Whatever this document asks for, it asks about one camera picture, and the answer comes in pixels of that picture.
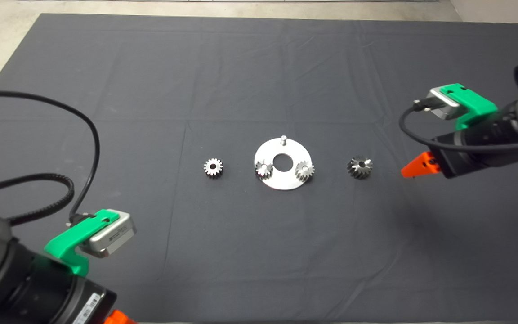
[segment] circular metal plate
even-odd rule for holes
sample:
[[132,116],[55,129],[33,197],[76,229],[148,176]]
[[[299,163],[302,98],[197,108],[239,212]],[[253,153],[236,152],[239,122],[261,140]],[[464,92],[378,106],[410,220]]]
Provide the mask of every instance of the circular metal plate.
[[299,162],[311,162],[311,156],[307,149],[298,142],[286,137],[273,138],[263,143],[255,153],[253,168],[257,161],[265,160],[265,164],[273,164],[274,158],[279,154],[288,155],[293,161],[289,171],[281,171],[273,166],[273,174],[267,179],[261,179],[267,186],[278,190],[291,190],[300,187],[304,181],[297,179],[295,168]]

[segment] orange part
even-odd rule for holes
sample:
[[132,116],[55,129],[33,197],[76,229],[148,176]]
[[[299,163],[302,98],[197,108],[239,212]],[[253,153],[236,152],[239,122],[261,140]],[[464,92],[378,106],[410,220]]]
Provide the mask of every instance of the orange part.
[[409,162],[405,168],[401,169],[401,174],[405,178],[413,178],[414,176],[436,174],[441,170],[437,164],[433,153],[423,152],[415,158],[415,160]]
[[137,324],[119,310],[114,310],[103,324]]

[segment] gray cloth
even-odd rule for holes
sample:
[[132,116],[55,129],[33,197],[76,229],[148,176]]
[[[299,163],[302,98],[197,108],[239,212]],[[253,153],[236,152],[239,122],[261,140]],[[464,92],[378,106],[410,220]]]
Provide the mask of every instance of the gray cloth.
[[[0,74],[90,116],[102,143],[80,211],[130,212],[138,233],[90,278],[142,321],[518,320],[518,164],[404,179],[426,150],[397,118],[462,82],[499,106],[518,96],[518,25],[43,14]],[[424,135],[452,131],[430,113]],[[316,166],[288,192],[253,155],[287,135]],[[348,176],[356,154],[367,180]],[[208,158],[224,175],[203,174]],[[59,172],[80,189],[92,139],[72,115],[0,99],[0,180]],[[0,215],[59,198],[0,192]],[[67,209],[17,226],[41,251]]]

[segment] small metal gear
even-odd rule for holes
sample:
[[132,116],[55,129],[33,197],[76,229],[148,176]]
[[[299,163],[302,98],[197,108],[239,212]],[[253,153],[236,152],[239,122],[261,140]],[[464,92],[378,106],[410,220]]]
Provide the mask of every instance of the small metal gear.
[[355,179],[365,179],[371,175],[373,164],[366,157],[356,156],[347,164],[347,170]]
[[203,164],[203,171],[211,178],[218,178],[223,172],[223,164],[218,158],[210,158]]
[[268,179],[273,174],[273,164],[266,164],[265,160],[257,161],[255,164],[255,175],[259,179]]
[[297,179],[305,182],[315,174],[315,166],[310,162],[299,162],[295,168],[295,176]]

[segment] label sticker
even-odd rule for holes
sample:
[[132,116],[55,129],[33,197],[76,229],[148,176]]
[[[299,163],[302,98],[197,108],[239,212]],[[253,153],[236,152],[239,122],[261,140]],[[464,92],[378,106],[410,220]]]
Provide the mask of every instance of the label sticker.
[[89,315],[92,314],[93,310],[95,309],[95,306],[97,306],[100,299],[101,299],[101,295],[94,292],[91,295],[91,297],[89,297],[87,303],[85,303],[85,306],[83,308],[81,308],[79,315],[76,317],[76,320],[74,320],[72,324],[87,323],[87,320],[89,319]]

